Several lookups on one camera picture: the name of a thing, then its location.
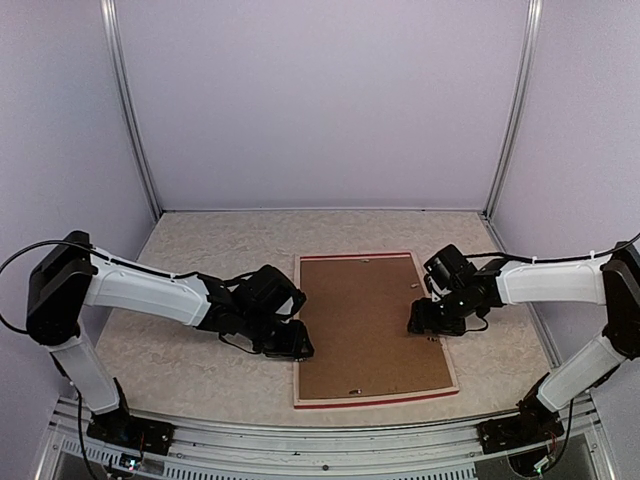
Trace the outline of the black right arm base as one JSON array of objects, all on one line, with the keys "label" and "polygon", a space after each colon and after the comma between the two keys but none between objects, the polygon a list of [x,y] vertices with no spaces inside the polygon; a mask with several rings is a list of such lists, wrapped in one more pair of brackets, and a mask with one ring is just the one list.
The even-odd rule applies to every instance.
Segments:
[{"label": "black right arm base", "polygon": [[518,403],[517,414],[481,422],[477,433],[483,453],[493,454],[561,437],[565,429],[556,411],[527,396]]}]

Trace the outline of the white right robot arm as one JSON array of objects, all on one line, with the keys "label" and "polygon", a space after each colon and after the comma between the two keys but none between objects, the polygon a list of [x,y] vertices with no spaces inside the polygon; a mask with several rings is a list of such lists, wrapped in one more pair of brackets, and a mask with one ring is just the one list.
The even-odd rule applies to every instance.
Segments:
[{"label": "white right robot arm", "polygon": [[558,258],[470,254],[447,245],[424,265],[428,293],[413,302],[407,330],[460,337],[471,316],[485,321],[500,308],[533,309],[562,361],[520,401],[511,423],[512,436],[531,444],[549,429],[551,415],[638,358],[637,244]]}]

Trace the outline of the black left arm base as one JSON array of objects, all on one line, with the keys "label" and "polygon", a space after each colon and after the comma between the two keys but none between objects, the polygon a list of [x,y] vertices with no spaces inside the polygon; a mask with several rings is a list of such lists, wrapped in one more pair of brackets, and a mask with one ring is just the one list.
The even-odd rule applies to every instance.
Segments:
[{"label": "black left arm base", "polygon": [[118,391],[119,403],[115,410],[103,414],[91,414],[87,435],[141,454],[167,456],[171,447],[175,426],[171,423],[138,417],[130,412],[126,396]]}]

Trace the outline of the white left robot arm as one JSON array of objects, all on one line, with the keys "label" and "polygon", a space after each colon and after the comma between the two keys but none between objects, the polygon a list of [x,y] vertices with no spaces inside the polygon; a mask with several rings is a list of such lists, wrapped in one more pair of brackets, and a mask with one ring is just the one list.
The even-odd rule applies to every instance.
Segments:
[{"label": "white left robot arm", "polygon": [[267,358],[303,361],[314,355],[297,317],[306,295],[272,265],[224,280],[125,260],[94,246],[81,230],[47,245],[50,252],[29,278],[27,335],[49,351],[118,444],[133,443],[140,424],[123,409],[124,395],[86,335],[81,315],[88,309],[160,317],[221,341],[241,336],[252,353]]}]

